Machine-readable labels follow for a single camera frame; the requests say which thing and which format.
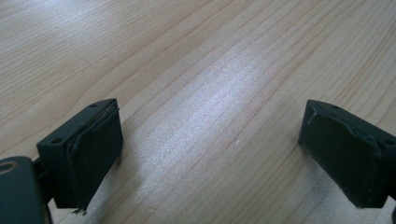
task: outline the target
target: black plastic bracket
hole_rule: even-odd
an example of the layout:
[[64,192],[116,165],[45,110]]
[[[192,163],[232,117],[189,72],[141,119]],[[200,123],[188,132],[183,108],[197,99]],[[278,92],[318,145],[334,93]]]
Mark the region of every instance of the black plastic bracket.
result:
[[299,145],[357,207],[396,199],[395,136],[336,105],[309,100]]
[[50,223],[51,198],[59,208],[86,210],[122,143],[117,100],[109,99],[87,106],[41,140],[35,162],[1,160],[0,222]]

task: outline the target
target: wooden table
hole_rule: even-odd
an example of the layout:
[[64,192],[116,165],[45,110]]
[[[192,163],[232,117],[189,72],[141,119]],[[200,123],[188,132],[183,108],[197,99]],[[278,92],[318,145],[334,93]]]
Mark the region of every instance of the wooden table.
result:
[[120,161],[55,223],[390,223],[297,137],[307,99],[396,134],[395,1],[3,1],[0,78],[2,159],[119,100]]

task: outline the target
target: dark green plastic part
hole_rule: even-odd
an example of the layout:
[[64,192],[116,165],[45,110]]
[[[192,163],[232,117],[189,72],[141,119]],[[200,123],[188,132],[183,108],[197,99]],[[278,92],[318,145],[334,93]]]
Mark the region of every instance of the dark green plastic part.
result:
[[299,145],[357,207],[395,195],[396,138],[344,109],[309,100]]
[[85,210],[120,155],[122,142],[116,99],[87,106],[40,141],[42,166],[55,179],[48,190],[56,205]]
[[10,157],[0,161],[0,223],[51,223],[29,158]]

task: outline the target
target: wood grain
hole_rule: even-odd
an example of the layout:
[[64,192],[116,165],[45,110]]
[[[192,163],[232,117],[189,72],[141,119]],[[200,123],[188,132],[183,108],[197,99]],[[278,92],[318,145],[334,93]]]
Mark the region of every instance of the wood grain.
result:
[[395,62],[391,0],[2,1],[1,158],[116,97],[122,156],[55,223],[390,223],[297,137],[307,99],[396,134]]

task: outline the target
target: light wood surface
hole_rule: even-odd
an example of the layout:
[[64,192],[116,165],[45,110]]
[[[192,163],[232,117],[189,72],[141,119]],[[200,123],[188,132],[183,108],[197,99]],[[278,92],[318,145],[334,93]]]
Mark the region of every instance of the light wood surface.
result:
[[2,1],[0,157],[115,97],[122,156],[55,223],[390,223],[297,137],[307,99],[396,134],[395,62],[392,0]]

